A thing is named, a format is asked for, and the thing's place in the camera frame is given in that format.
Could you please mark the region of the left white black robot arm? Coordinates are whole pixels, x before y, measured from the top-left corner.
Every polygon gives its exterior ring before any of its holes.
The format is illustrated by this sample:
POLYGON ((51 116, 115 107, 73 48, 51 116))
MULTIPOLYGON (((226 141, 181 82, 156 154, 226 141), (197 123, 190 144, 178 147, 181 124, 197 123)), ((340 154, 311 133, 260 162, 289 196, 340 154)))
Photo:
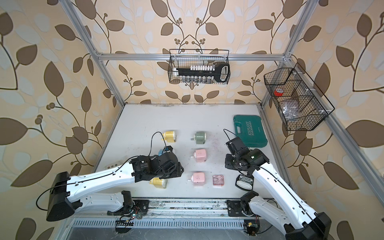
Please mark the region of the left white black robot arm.
POLYGON ((88 175, 59 173, 52 187, 47 190, 49 203, 46 220, 64 220, 75 212, 89 209, 106 210, 111 215, 120 216, 136 212, 130 191, 111 195, 102 194, 101 191, 154 178, 179 178, 183 173, 184 168, 172 151, 160 156, 134 156, 120 166, 88 175))

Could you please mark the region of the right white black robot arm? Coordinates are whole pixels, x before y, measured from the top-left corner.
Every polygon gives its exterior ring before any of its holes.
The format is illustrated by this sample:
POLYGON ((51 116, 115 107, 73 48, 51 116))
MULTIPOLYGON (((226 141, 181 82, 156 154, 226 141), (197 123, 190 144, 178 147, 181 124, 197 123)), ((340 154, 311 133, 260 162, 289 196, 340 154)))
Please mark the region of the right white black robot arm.
POLYGON ((260 216, 285 235, 287 240, 327 240, 332 221, 324 212, 318 213, 303 201, 282 179, 270 160, 259 149, 250 150, 236 137, 226 146, 225 167, 238 172, 246 171, 261 183, 278 206, 265 201, 255 191, 240 198, 243 215, 260 216))

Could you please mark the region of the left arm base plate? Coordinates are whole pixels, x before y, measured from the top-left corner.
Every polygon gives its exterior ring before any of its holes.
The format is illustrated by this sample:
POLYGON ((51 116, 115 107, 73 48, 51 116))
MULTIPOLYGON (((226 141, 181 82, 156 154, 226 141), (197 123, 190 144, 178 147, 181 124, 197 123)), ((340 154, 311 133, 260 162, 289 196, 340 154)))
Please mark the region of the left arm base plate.
POLYGON ((115 212, 108 211, 108 216, 125 216, 125 215, 146 215, 149 210, 149 200, 133 200, 133 206, 129 207, 126 204, 123 204, 121 208, 119 208, 115 212))

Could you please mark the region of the pink tray bottom row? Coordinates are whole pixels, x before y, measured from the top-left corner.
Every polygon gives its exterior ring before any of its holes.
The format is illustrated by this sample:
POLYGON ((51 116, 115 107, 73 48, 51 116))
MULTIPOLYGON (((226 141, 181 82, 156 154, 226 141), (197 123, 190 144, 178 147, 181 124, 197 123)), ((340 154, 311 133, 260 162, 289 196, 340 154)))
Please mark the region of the pink tray bottom row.
POLYGON ((225 185, 225 178, 223 175, 213 175, 213 186, 222 187, 225 185))

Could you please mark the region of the yellow sharpener top row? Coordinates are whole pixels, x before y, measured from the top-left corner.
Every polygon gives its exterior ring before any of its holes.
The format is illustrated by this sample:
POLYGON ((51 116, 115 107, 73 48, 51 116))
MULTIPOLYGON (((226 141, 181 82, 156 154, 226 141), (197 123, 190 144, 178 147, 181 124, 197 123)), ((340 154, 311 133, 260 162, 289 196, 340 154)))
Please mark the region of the yellow sharpener top row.
POLYGON ((175 143, 177 140, 177 135, 175 131, 166 131, 163 133, 163 137, 168 143, 175 143))

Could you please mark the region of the pink sharpener row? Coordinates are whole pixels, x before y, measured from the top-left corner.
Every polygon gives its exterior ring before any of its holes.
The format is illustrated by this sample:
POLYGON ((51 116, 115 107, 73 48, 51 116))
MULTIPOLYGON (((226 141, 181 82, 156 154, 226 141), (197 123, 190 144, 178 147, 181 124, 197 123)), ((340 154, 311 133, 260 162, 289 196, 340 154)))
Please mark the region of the pink sharpener row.
POLYGON ((195 172, 188 179, 194 186, 203 186, 206 183, 206 176, 204 172, 195 172))
POLYGON ((195 159, 197 163, 203 163, 207 160, 207 151, 205 149, 195 150, 191 158, 195 159))

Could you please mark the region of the pink sharpener bottom row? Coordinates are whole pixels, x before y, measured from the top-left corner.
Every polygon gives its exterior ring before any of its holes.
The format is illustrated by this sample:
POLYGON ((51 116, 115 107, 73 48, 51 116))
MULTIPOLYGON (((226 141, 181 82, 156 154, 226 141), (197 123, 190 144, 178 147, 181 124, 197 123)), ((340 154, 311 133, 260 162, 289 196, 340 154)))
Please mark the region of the pink sharpener bottom row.
POLYGON ((188 179, 194 186, 203 186, 206 183, 206 176, 204 172, 195 172, 188 179))

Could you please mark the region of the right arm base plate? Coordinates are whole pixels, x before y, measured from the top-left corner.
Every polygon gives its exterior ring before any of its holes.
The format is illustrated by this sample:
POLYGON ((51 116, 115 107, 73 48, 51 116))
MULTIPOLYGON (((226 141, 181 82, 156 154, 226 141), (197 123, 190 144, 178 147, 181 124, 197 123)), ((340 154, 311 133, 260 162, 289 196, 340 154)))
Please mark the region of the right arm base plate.
POLYGON ((246 217, 245 202, 241 200, 227 200, 229 217, 246 217))

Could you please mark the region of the green pencil sharpener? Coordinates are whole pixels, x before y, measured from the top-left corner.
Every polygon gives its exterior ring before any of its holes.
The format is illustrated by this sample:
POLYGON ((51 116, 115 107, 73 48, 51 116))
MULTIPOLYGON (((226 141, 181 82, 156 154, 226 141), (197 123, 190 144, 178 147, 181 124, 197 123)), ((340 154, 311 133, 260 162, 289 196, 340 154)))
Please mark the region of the green pencil sharpener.
POLYGON ((194 136, 191 138, 191 140, 194 141, 197 145, 205 144, 206 139, 207 139, 206 132, 196 132, 194 136))

